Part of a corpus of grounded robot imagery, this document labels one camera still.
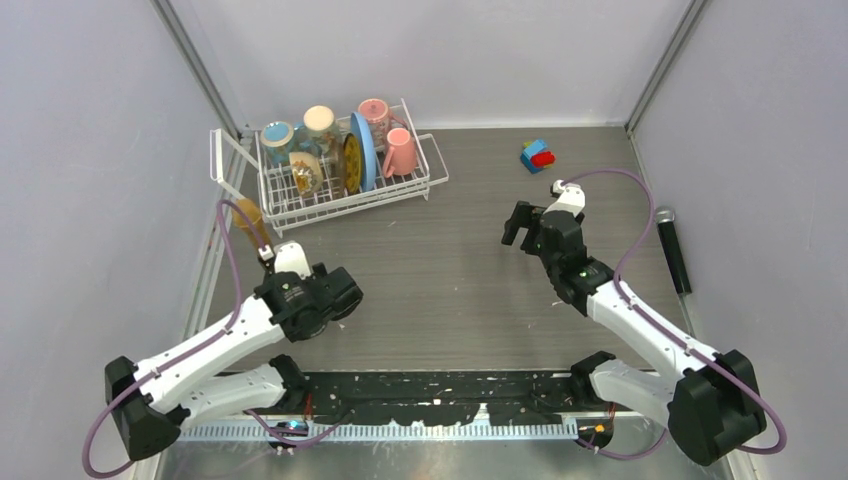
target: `wall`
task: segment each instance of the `wall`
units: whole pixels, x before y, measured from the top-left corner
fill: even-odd
[[[623,124],[688,2],[181,0],[240,124],[406,98],[420,127]]]
[[[0,471],[84,478],[105,364],[185,327],[218,121],[148,2],[3,2],[0,19]],[[101,470],[126,460],[107,422]]]
[[[848,471],[847,25],[841,0],[712,2],[637,130],[703,337],[753,360],[789,430],[762,478]]]

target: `mug handle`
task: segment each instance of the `mug handle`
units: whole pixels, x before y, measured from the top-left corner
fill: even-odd
[[[392,165],[392,157],[395,154],[395,147],[389,146],[389,152],[386,153],[386,159],[383,160],[383,176],[391,177],[395,173],[395,166]]]

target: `white dish rack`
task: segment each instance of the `white dish rack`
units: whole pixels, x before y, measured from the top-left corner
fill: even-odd
[[[384,178],[380,175],[380,165],[378,165],[376,185],[371,191],[359,192],[353,195],[348,194],[341,187],[343,180],[333,176],[333,169],[327,166],[328,159],[322,157],[321,167],[324,170],[324,183],[321,190],[314,195],[301,197],[292,178],[291,167],[288,165],[273,166],[264,158],[264,152],[259,143],[260,132],[258,131],[254,132],[254,145],[258,157],[256,159],[232,137],[227,135],[226,132],[221,129],[212,130],[209,175],[212,180],[216,181],[234,197],[244,198],[244,195],[237,188],[224,180],[223,147],[224,142],[226,142],[235,150],[236,154],[243,156],[248,163],[256,168],[262,216],[267,223],[271,224],[280,237],[283,236],[285,230],[347,213],[417,196],[423,196],[426,200],[429,198],[431,186],[444,183],[450,178],[447,166],[445,165],[445,159],[442,157],[439,145],[436,143],[436,139],[433,138],[432,134],[418,135],[415,125],[412,122],[412,117],[409,115],[409,109],[403,99],[401,99],[400,105],[391,107],[391,110],[395,117],[400,118],[409,127],[412,138],[415,139],[416,148],[418,149],[419,162],[415,171],[411,174],[392,176],[390,178]],[[350,117],[339,118],[336,123],[339,124],[342,135],[346,135],[350,131]],[[439,157],[444,174],[439,174],[438,178],[433,178],[431,175],[430,164],[424,153],[422,142],[424,144],[427,142],[432,143],[433,150]]]

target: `plate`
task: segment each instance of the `plate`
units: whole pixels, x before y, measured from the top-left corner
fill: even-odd
[[[363,192],[370,192],[377,181],[377,150],[374,149],[374,139],[371,138],[368,122],[359,112],[350,114],[350,133],[356,137],[362,154],[362,179],[359,187]]]
[[[349,195],[359,192],[362,183],[362,147],[352,133],[345,137],[343,148],[345,189]]]

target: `gray wooden tabletop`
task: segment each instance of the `gray wooden tabletop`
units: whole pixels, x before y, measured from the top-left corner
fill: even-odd
[[[238,362],[241,370],[279,353],[303,370],[567,368],[598,350],[636,367],[647,363],[618,337],[559,304],[538,258],[500,244],[517,200],[547,205],[551,183],[601,167],[636,170],[624,130],[437,130],[450,170],[429,201],[404,200],[289,230],[311,263],[344,266],[365,294],[347,319],[317,338],[284,340]],[[543,138],[556,164],[531,175],[518,161],[524,141]],[[242,192],[254,199],[255,171]],[[639,187],[621,176],[582,180],[584,240],[590,255],[614,267],[647,219]],[[262,272],[255,252],[233,234],[242,285]],[[656,235],[631,260],[624,278],[658,312],[683,327],[683,316]],[[229,266],[221,267],[209,321],[232,310]]]

